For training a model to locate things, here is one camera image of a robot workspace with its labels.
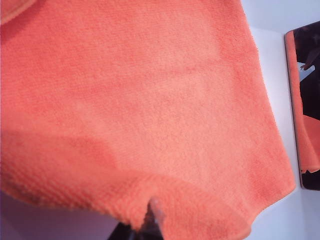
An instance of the fabric texture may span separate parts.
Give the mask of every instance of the fabric texture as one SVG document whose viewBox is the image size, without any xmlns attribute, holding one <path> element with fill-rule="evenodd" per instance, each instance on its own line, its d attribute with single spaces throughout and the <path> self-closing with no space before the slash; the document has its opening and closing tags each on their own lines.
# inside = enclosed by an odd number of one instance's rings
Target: fabric texture
<svg viewBox="0 0 320 240">
<path fill-rule="evenodd" d="M 239 0 L 37 1 L 1 27 L 1 187 L 165 240 L 239 240 L 295 188 Z"/>
<path fill-rule="evenodd" d="M 299 165 L 302 173 L 320 170 L 320 121 L 303 114 L 293 31 L 285 35 Z"/>
<path fill-rule="evenodd" d="M 21 14 L 36 0 L 2 0 L 1 1 L 1 24 L 5 24 Z"/>
</svg>

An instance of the white background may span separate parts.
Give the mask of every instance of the white background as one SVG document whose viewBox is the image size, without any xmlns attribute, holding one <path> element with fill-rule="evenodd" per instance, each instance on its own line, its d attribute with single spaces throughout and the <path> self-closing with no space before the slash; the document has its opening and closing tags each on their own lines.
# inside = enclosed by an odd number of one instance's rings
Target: white background
<svg viewBox="0 0 320 240">
<path fill-rule="evenodd" d="M 246 240 L 319 240 L 320 191 L 302 190 L 299 183 L 284 33 L 320 21 L 320 0 L 242 0 L 242 5 L 297 183 L 293 193 L 258 215 Z M 116 224 L 97 213 L 39 209 L 1 195 L 4 240 L 106 240 Z"/>
</svg>

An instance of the dark object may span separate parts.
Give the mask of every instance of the dark object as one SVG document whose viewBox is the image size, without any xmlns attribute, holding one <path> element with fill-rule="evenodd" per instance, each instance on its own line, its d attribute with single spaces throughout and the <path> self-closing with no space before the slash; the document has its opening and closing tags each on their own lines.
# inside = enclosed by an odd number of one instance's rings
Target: dark object
<svg viewBox="0 0 320 240">
<path fill-rule="evenodd" d="M 144 223 L 139 232 L 132 230 L 130 225 L 119 223 L 108 240 L 163 240 L 150 204 L 147 206 Z"/>
<path fill-rule="evenodd" d="M 309 171 L 303 173 L 302 184 L 306 189 L 320 190 L 320 170 L 313 173 Z"/>
</svg>

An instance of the reflected orange towel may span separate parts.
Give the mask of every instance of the reflected orange towel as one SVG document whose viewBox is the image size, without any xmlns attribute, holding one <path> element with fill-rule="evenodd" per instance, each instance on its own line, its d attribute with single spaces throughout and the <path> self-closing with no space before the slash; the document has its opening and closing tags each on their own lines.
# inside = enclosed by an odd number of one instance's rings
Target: reflected orange towel
<svg viewBox="0 0 320 240">
<path fill-rule="evenodd" d="M 295 187 L 239 0 L 38 1 L 1 47 L 15 198 L 239 240 Z"/>
<path fill-rule="evenodd" d="M 293 31 L 285 35 L 286 51 L 292 103 L 294 109 L 295 134 L 297 139 L 299 164 L 302 173 L 320 170 L 320 121 L 303 114 L 300 96 L 299 70 Z"/>
</svg>

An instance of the mirror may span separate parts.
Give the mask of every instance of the mirror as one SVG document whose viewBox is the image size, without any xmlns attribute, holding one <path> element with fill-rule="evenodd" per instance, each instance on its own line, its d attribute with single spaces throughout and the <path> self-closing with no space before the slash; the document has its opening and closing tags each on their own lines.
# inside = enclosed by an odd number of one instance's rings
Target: mirror
<svg viewBox="0 0 320 240">
<path fill-rule="evenodd" d="M 285 35 L 301 185 L 320 191 L 320 21 Z"/>
</svg>

